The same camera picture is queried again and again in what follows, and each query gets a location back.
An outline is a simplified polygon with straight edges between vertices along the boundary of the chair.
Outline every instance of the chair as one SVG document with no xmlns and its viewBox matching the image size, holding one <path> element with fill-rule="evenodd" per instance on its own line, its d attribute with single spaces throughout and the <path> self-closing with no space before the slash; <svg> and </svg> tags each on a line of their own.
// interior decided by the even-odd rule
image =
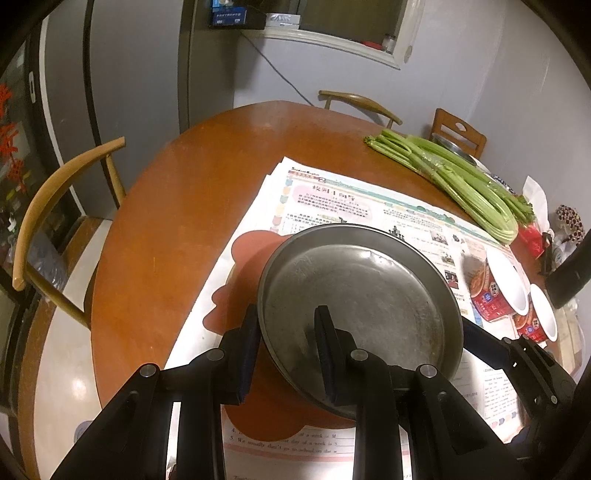
<svg viewBox="0 0 591 480">
<path fill-rule="evenodd" d="M 76 178 L 78 178 L 97 160 L 102 158 L 106 159 L 107 171 L 113 186 L 113 197 L 116 200 L 115 204 L 121 205 L 125 198 L 125 189 L 121 184 L 111 154 L 124 146 L 125 137 L 121 137 L 84 152 L 58 168 L 45 181 L 45 183 L 41 185 L 41 188 L 39 188 L 38 192 L 33 197 L 33 200 L 25 213 L 24 219 L 22 220 L 21 229 L 18 233 L 17 247 L 14 255 L 14 267 L 12 269 L 12 286 L 14 289 L 21 291 L 25 288 L 26 280 L 30 281 L 56 306 L 86 327 L 90 327 L 90 311 L 88 311 L 87 307 L 87 298 L 85 298 L 85 311 L 83 312 L 27 262 L 27 254 L 35 232 L 41 228 L 41 225 L 45 221 L 47 215 L 51 212 L 52 208 L 55 207 L 57 202 L 74 183 Z M 90 293 L 91 299 L 94 277 L 95 274 L 92 275 L 89 288 L 86 292 L 86 297 L 89 297 Z"/>
<path fill-rule="evenodd" d="M 448 128 L 460 138 L 444 131 L 442 127 Z M 484 150 L 484 146 L 486 145 L 486 137 L 484 135 L 461 118 L 446 112 L 443 108 L 435 110 L 435 118 L 433 119 L 433 126 L 431 127 L 429 138 L 431 138 L 433 134 L 439 134 L 442 137 L 447 138 L 450 142 L 454 142 L 464 152 L 475 158 L 480 158 L 482 150 Z M 462 138 L 471 142 L 474 147 L 464 142 Z"/>
<path fill-rule="evenodd" d="M 318 95 L 327 97 L 326 104 L 324 108 L 330 110 L 330 102 L 334 100 L 338 100 L 339 102 L 348 103 L 349 105 L 357 106 L 359 108 L 363 108 L 364 110 L 368 110 L 373 113 L 379 113 L 387 118 L 389 118 L 387 128 L 392 128 L 392 123 L 396 123 L 397 125 L 402 125 L 402 120 L 400 120 L 396 115 L 392 112 L 387 110 L 385 107 L 381 106 L 378 102 L 374 102 L 371 98 L 367 98 L 361 95 L 356 95 L 355 93 L 343 93 L 343 92 L 331 92 L 329 90 L 321 90 L 318 92 Z"/>
</svg>

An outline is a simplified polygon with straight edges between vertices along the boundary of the metal screw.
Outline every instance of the metal screw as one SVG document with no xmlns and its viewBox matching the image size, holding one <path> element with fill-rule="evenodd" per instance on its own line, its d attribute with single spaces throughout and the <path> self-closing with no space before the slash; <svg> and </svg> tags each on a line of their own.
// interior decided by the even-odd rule
<svg viewBox="0 0 591 480">
<path fill-rule="evenodd" d="M 353 360 L 356 360 L 358 362 L 363 362 L 363 361 L 367 360 L 369 357 L 368 353 L 365 350 L 363 350 L 362 348 L 358 348 L 358 349 L 353 350 L 350 353 L 350 355 Z"/>
<path fill-rule="evenodd" d="M 156 367 L 153 364 L 142 365 L 142 368 L 139 369 L 139 374 L 145 378 L 151 377 L 155 373 Z"/>
<path fill-rule="evenodd" d="M 209 352 L 207 352 L 207 359 L 211 360 L 212 362 L 216 362 L 218 360 L 221 360 L 224 356 L 223 350 L 219 349 L 219 348 L 213 348 L 211 349 Z"/>
<path fill-rule="evenodd" d="M 433 378 L 437 375 L 437 368 L 429 364 L 421 365 L 418 370 L 427 378 Z"/>
</svg>

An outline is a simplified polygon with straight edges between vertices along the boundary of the floor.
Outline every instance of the floor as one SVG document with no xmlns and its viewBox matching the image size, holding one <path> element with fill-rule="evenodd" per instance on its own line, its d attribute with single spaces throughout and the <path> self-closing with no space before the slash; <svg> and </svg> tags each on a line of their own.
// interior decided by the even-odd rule
<svg viewBox="0 0 591 480">
<path fill-rule="evenodd" d="M 65 295 L 83 307 L 111 221 L 104 220 L 82 253 Z M 41 480 L 49 480 L 70 450 L 78 425 L 100 412 L 90 331 L 56 309 L 41 355 L 34 405 L 34 443 Z"/>
</svg>

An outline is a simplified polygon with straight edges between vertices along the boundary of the round table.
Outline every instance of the round table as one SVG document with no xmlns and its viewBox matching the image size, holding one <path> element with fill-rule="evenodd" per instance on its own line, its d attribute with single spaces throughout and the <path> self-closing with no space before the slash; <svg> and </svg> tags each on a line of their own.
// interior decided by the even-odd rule
<svg viewBox="0 0 591 480">
<path fill-rule="evenodd" d="M 380 130 L 278 101 L 221 113 L 168 144 L 129 191 L 99 261 L 91 341 L 101 405 L 140 365 L 164 367 L 218 256 L 283 156 L 469 219 L 427 180 L 363 143 Z M 514 252 L 532 279 L 535 261 L 521 247 Z"/>
</svg>

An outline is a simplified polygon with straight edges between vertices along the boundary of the orange cartoon shape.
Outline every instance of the orange cartoon shape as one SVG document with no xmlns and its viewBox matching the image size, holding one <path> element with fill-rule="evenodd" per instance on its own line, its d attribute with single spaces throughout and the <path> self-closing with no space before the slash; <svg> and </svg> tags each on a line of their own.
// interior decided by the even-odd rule
<svg viewBox="0 0 591 480">
<path fill-rule="evenodd" d="M 232 258 L 236 264 L 226 285 L 212 295 L 216 307 L 203 319 L 207 330 L 223 335 L 241 325 L 246 307 L 256 303 L 265 264 L 287 238 L 289 236 L 270 231 L 253 231 L 236 239 L 232 244 Z M 275 367 L 264 342 L 259 347 L 251 390 L 245 402 L 225 409 L 238 430 L 264 442 L 289 438 L 306 425 L 325 429 L 355 426 L 351 420 L 316 407 L 296 392 Z"/>
</svg>

